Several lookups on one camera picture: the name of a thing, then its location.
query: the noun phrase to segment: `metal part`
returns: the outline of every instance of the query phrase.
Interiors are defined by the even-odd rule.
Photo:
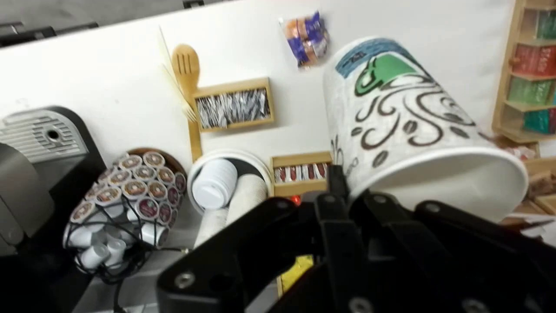
[[[376,200],[377,203],[386,203],[388,202],[383,195],[376,195],[376,197],[372,197],[372,200]]]
[[[167,268],[160,311],[242,311],[306,254],[315,266],[271,313],[556,311],[556,250],[541,242],[440,202],[409,210],[372,191],[350,209],[339,195],[308,198],[266,200]],[[176,289],[190,270],[195,289]]]
[[[188,289],[195,283],[195,275],[193,271],[185,271],[181,275],[176,277],[176,287],[178,289]]]
[[[428,209],[430,212],[440,212],[440,207],[437,203],[426,203],[424,209]]]

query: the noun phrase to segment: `black machine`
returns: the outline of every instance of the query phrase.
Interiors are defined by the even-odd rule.
[[[315,266],[270,311],[556,311],[555,249],[440,202],[410,212],[367,191],[346,207],[331,172],[331,193],[266,200],[167,268],[160,311],[244,311],[306,254]]]
[[[66,108],[0,120],[2,311],[73,310],[91,277],[63,249],[63,231],[105,169],[84,120]]]

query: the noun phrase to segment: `coffee pod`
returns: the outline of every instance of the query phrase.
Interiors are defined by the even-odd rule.
[[[159,216],[159,203],[152,198],[139,198],[134,202],[134,209],[127,210],[129,221],[155,221]]]
[[[143,163],[143,158],[139,155],[129,155],[119,162],[120,169],[125,169],[125,170],[138,169],[141,163]]]
[[[157,170],[157,177],[159,177],[160,183],[164,183],[164,184],[167,184],[167,186],[171,186],[171,184],[176,183],[176,176],[174,176],[174,172],[172,172],[169,167],[160,167],[160,169]]]
[[[160,247],[164,243],[164,240],[167,238],[167,233],[169,233],[169,230],[160,224],[145,223],[141,228],[141,242],[153,245],[153,247]]]
[[[136,198],[141,198],[146,195],[146,186],[145,183],[141,181],[129,181],[124,184],[124,195],[129,198],[129,200],[136,200]]]
[[[141,165],[134,170],[134,174],[136,174],[136,179],[139,181],[152,181],[157,172],[148,165]]]
[[[178,188],[169,188],[169,202],[178,207],[181,200],[181,193],[178,191]]]
[[[167,188],[159,183],[159,181],[152,181],[148,186],[148,193],[152,195],[152,198],[155,200],[165,200],[167,198]]]
[[[103,207],[108,207],[112,203],[117,203],[120,202],[120,197],[122,197],[122,191],[115,186],[106,186],[103,188],[98,197],[96,197],[96,203],[98,205],[103,205]]]
[[[79,264],[87,270],[87,271],[94,271],[98,270],[108,257],[110,257],[110,250],[106,245],[98,243],[89,247],[87,250],[84,250],[79,257]]]
[[[73,209],[70,221],[82,224],[94,214],[94,210],[96,210],[96,205],[92,202],[82,202],[80,205],[77,205],[77,209]]]
[[[164,226],[169,226],[171,221],[172,221],[172,214],[174,214],[172,205],[169,205],[167,202],[164,202],[164,203],[160,205],[157,221],[159,221],[160,224],[164,224]]]
[[[117,170],[108,177],[108,184],[122,186],[131,179],[132,179],[132,172],[131,170]]]
[[[188,188],[188,177],[183,172],[174,174],[176,188],[183,195]]]
[[[159,151],[148,151],[143,155],[143,160],[146,165],[150,167],[164,167],[165,165],[165,158],[159,153]]]
[[[108,167],[101,176],[99,176],[99,183],[108,183],[108,177],[117,172],[117,167]]]
[[[106,249],[110,252],[110,257],[106,259],[105,266],[120,268],[122,266],[122,259],[124,259],[124,252],[127,249],[127,243],[124,240],[119,240],[119,238],[110,238]]]
[[[110,216],[110,219],[117,219],[119,216],[124,214],[124,203],[119,202],[119,203],[108,205],[108,207],[103,207],[103,210]]]

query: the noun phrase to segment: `cup rim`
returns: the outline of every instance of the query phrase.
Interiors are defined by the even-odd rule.
[[[435,160],[442,160],[442,158],[452,158],[452,157],[464,157],[464,155],[494,157],[494,158],[499,158],[499,160],[504,160],[504,162],[511,163],[513,169],[522,176],[522,179],[520,179],[522,193],[520,193],[518,198],[525,197],[527,186],[529,186],[529,174],[527,174],[525,163],[522,160],[518,160],[516,157],[509,155],[508,151],[503,151],[503,150],[494,148],[494,146],[456,146],[456,148],[431,150],[431,151],[416,155],[416,157],[407,158],[407,160],[400,160],[400,162],[386,167],[379,174],[370,176],[369,179],[360,183],[358,188],[350,190],[348,205],[351,205],[365,190],[372,190],[372,184],[386,179],[388,176],[391,176],[395,172],[416,167],[419,163],[435,162]]]

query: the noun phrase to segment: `coffee pod holder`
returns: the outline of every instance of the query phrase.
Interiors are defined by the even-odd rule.
[[[91,186],[65,230],[82,273],[122,270],[134,245],[160,249],[186,193],[188,174],[171,155],[132,150]]]

